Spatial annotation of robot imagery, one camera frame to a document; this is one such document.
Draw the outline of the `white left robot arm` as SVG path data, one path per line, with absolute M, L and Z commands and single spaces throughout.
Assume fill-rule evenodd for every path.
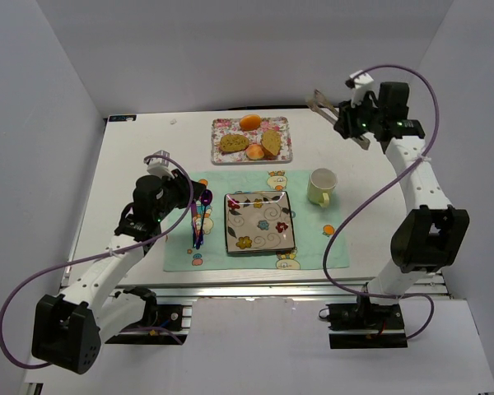
M 57 296 L 45 295 L 35 308 L 31 353 L 52 365 L 84 374 L 101 346 L 127 327 L 151 327 L 159 308 L 144 287 L 116 287 L 143 260 L 161 234 L 161 222 L 174 210 L 196 202 L 205 185 L 179 170 L 139 178 L 133 200 L 122 210 L 107 256 L 96 259 Z

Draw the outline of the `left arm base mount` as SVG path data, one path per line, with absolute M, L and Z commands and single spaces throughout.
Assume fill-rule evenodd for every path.
M 189 325 L 183 320 L 189 316 L 188 306 L 180 302 L 160 302 L 157 294 L 142 286 L 116 290 L 102 308 L 101 327 L 112 329 L 124 321 L 121 330 L 103 335 L 105 344 L 182 346 L 188 336 Z

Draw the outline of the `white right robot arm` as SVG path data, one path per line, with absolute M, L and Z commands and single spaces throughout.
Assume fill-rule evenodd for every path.
M 466 210 L 453 207 L 441 189 L 425 152 L 422 125 L 408 117 L 409 86 L 384 82 L 374 93 L 370 82 L 349 82 L 352 98 L 339 106 L 335 130 L 368 147 L 373 135 L 393 166 L 407 216 L 390 241 L 390 260 L 367 283 L 372 304 L 397 304 L 428 273 L 452 265 L 469 225 Z

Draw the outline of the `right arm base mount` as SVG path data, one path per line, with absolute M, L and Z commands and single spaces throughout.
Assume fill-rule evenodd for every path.
M 319 320 L 329 325 L 329 346 L 335 350 L 398 349 L 408 346 L 399 304 L 372 304 L 368 298 L 354 303 L 327 304 Z

